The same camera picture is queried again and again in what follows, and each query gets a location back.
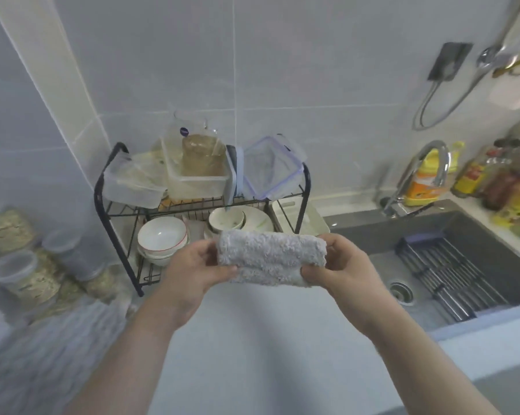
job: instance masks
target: faucet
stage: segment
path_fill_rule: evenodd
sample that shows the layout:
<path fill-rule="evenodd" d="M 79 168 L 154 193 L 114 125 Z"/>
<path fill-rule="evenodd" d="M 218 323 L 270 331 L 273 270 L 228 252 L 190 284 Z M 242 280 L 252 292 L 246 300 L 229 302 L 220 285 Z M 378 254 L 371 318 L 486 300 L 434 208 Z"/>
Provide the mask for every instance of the faucet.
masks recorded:
<path fill-rule="evenodd" d="M 426 204 L 422 207 L 406 207 L 402 201 L 404 200 L 404 194 L 410 186 L 414 175 L 417 173 L 419 167 L 422 165 L 423 160 L 427 155 L 436 149 L 439 152 L 439 168 L 436 172 L 433 185 L 440 187 L 446 182 L 446 176 L 451 163 L 451 156 L 448 147 L 441 140 L 435 140 L 427 143 L 423 148 L 414 156 L 408 168 L 402 175 L 401 180 L 398 182 L 396 191 L 390 196 L 381 199 L 381 206 L 383 207 L 383 213 L 391 218 L 395 217 L 413 217 L 417 214 L 425 211 L 433 206 L 433 202 Z"/>

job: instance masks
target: person's left hand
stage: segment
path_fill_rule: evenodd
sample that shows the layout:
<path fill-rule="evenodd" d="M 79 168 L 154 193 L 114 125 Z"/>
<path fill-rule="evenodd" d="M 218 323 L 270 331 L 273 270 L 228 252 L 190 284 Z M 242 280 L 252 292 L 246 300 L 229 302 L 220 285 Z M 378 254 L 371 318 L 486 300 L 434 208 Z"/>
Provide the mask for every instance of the person's left hand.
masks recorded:
<path fill-rule="evenodd" d="M 210 287 L 235 276 L 236 267 L 217 265 L 215 241 L 199 240 L 172 256 L 154 299 L 167 311 L 172 327 L 178 329 L 198 310 Z"/>

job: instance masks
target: sink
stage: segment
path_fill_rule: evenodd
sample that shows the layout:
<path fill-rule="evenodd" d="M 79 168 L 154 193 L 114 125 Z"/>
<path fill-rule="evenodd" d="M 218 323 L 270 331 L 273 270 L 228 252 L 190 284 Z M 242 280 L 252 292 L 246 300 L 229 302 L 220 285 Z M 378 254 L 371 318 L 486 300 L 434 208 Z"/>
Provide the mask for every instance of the sink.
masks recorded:
<path fill-rule="evenodd" d="M 453 201 L 415 217 L 373 210 L 325 221 L 369 255 L 427 332 L 450 337 L 520 315 L 520 257 Z"/>

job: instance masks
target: drain strainer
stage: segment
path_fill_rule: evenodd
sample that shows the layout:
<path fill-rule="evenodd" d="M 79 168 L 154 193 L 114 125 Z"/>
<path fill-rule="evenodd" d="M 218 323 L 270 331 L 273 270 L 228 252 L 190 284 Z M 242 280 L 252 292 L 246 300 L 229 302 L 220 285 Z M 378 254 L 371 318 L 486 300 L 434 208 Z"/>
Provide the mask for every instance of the drain strainer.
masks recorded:
<path fill-rule="evenodd" d="M 412 289 L 400 281 L 394 281 L 389 285 L 389 291 L 400 304 L 411 306 L 414 304 L 414 293 Z"/>

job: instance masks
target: metal sink rack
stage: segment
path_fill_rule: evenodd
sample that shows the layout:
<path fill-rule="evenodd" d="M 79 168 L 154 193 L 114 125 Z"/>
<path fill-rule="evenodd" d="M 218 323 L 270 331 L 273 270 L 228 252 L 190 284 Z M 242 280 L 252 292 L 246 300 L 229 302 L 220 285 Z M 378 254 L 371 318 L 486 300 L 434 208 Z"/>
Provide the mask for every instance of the metal sink rack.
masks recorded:
<path fill-rule="evenodd" d="M 456 322 L 509 304 L 485 274 L 445 237 L 415 243 L 402 239 L 395 252 Z"/>
<path fill-rule="evenodd" d="M 141 207 L 130 206 L 127 204 L 119 204 L 116 202 L 109 201 L 102 196 L 102 189 L 104 188 L 104 170 L 110 164 L 110 162 L 116 157 L 119 152 L 129 153 L 129 150 L 125 146 L 124 143 L 118 142 L 108 157 L 108 161 L 106 162 L 104 169 L 100 173 L 100 176 L 97 180 L 97 183 L 94 187 L 94 207 L 97 210 L 97 214 L 100 218 L 110 241 L 112 242 L 118 257 L 121 260 L 122 265 L 124 266 L 125 272 L 129 276 L 131 283 L 139 297 L 144 295 L 142 290 L 143 286 L 151 286 L 153 284 L 159 283 L 161 278 L 162 268 L 150 264 L 146 261 L 139 253 L 136 252 L 136 247 L 134 247 L 133 243 L 135 241 L 135 235 L 138 232 L 137 226 L 139 223 L 145 223 L 146 221 L 150 221 L 152 218 L 174 215 L 174 216 L 186 216 L 189 220 L 201 220 L 205 221 L 208 219 L 209 214 L 216 208 L 223 208 L 226 206 L 236 206 L 236 205 L 250 205 L 256 208 L 262 209 L 266 212 L 272 220 L 274 220 L 274 216 L 269 209 L 269 200 L 245 200 L 242 197 L 235 197 L 233 199 L 233 204 L 225 205 L 222 197 L 218 198 L 202 198 L 201 200 L 185 202 L 177 205 L 170 205 L 162 211 L 159 209 L 146 209 Z M 296 225 L 293 228 L 293 224 L 291 223 L 289 217 L 287 216 L 284 207 L 281 207 L 283 211 L 283 215 L 285 216 L 287 223 L 295 233 L 300 232 L 300 228 L 302 226 L 302 222 L 304 219 L 304 214 L 306 212 L 306 205 L 308 203 L 308 198 L 310 197 L 311 190 L 311 180 L 310 180 L 310 172 L 306 164 L 304 164 L 304 183 L 299 186 L 300 192 L 296 194 L 291 194 L 285 196 L 285 198 L 289 197 L 302 197 L 302 203 L 300 205 L 300 210 L 298 214 L 298 218 L 296 220 Z M 132 230 L 131 235 L 129 237 L 129 243 L 125 248 L 123 247 L 114 227 L 112 225 L 112 218 L 133 218 L 132 222 Z M 129 262 L 133 256 L 136 258 L 136 272 L 133 269 L 133 266 Z"/>

